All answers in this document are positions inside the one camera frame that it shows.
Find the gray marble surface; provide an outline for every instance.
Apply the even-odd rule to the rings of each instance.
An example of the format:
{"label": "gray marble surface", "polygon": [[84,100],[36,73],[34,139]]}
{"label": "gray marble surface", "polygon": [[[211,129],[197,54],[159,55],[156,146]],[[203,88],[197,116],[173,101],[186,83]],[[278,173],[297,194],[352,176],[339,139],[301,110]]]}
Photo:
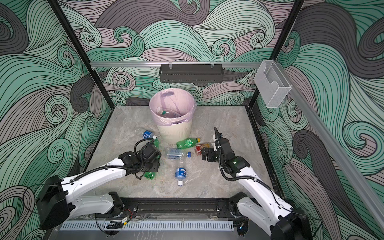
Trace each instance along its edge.
{"label": "gray marble surface", "polygon": [[[149,107],[116,107],[96,151],[89,163],[88,170],[99,167],[119,154],[133,151],[134,144],[140,140],[134,130],[144,127],[157,131],[152,121]],[[192,123],[191,137],[199,137],[202,142],[212,142],[214,127],[227,138],[237,156],[242,156],[253,167],[259,177],[271,186],[266,167],[244,107],[197,107]],[[160,151],[166,147],[175,147],[161,142]],[[183,187],[177,186],[174,177],[175,164],[161,157],[159,172],[153,180],[142,180],[128,175],[112,180],[95,188],[87,195],[104,194],[116,191],[120,197],[231,197],[239,191],[248,191],[237,182],[226,181],[218,170],[218,164],[201,160],[194,149],[189,151],[192,157],[186,160],[187,178]]]}

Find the white vent grille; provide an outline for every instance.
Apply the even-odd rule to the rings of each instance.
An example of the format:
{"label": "white vent grille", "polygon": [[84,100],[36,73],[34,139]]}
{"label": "white vent grille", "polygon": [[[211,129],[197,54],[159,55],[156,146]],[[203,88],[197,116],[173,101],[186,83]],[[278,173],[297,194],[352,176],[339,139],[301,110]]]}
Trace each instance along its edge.
{"label": "white vent grille", "polygon": [[[98,224],[103,230],[107,229],[106,226],[110,221],[98,221]],[[74,221],[65,221],[60,230],[64,231],[74,231],[74,230],[99,230],[96,222],[94,220],[74,220]],[[218,221],[218,220],[185,220],[185,221],[158,221],[158,220],[148,220],[141,221],[138,223],[129,222],[121,230],[130,230],[130,231],[159,231],[159,230],[200,230],[200,231],[234,231],[232,221]]]}

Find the swirl pattern wallpaper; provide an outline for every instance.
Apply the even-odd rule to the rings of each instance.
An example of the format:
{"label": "swirl pattern wallpaper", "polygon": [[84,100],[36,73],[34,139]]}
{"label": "swirl pattern wallpaper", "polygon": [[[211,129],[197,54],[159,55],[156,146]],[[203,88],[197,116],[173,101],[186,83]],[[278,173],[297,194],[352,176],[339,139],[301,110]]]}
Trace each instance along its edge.
{"label": "swirl pattern wallpaper", "polygon": [[44,237],[26,186],[80,173],[110,112],[47,0],[0,1],[1,239]]}
{"label": "swirl pattern wallpaper", "polygon": [[[384,200],[384,1],[304,6],[279,54],[292,84]],[[375,220],[288,94],[257,99],[257,124],[287,199],[324,220],[315,239],[384,239]],[[321,222],[311,219],[312,233]]]}
{"label": "swirl pattern wallpaper", "polygon": [[[311,0],[307,5],[321,2]],[[91,61],[269,59],[294,0],[59,0]],[[161,83],[159,68],[98,68],[115,105],[148,105],[182,88],[199,106],[248,105],[257,69],[229,68],[223,83]]]}

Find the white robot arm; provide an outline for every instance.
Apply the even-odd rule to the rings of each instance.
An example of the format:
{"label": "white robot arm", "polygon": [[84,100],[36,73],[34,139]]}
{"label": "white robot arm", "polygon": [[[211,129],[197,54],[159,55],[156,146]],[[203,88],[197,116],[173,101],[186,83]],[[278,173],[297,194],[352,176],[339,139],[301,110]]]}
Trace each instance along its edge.
{"label": "white robot arm", "polygon": [[[296,215],[293,207],[277,196],[269,186],[262,182],[253,168],[242,157],[236,157],[229,141],[221,134],[214,136],[214,148],[204,148],[202,159],[209,162],[219,162],[222,175],[227,180],[236,180],[243,185],[255,199],[242,196],[235,203],[243,216],[248,217],[262,228],[271,239],[312,239],[307,218]],[[109,213],[117,216],[121,213],[122,201],[116,192],[100,196],[83,196],[86,192],[113,179],[124,177],[141,170],[152,171],[158,168],[154,159],[161,153],[155,147],[149,147],[144,155],[144,161],[139,161],[137,154],[126,152],[111,162],[96,169],[71,177],[59,179],[53,176],[46,181],[37,199],[41,228],[50,229],[79,215]],[[224,175],[223,170],[232,178]],[[298,232],[303,238],[291,238],[292,233]]]}

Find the white trash can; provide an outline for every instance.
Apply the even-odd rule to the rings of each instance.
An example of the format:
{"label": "white trash can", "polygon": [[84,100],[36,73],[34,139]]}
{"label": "white trash can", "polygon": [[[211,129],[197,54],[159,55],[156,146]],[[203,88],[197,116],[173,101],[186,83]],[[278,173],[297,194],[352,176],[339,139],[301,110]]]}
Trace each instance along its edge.
{"label": "white trash can", "polygon": [[[170,144],[189,137],[192,128],[196,100],[179,88],[168,88],[156,93],[149,101],[153,121],[156,123],[161,139]],[[157,114],[157,109],[167,109],[179,113],[178,118],[164,118]]]}

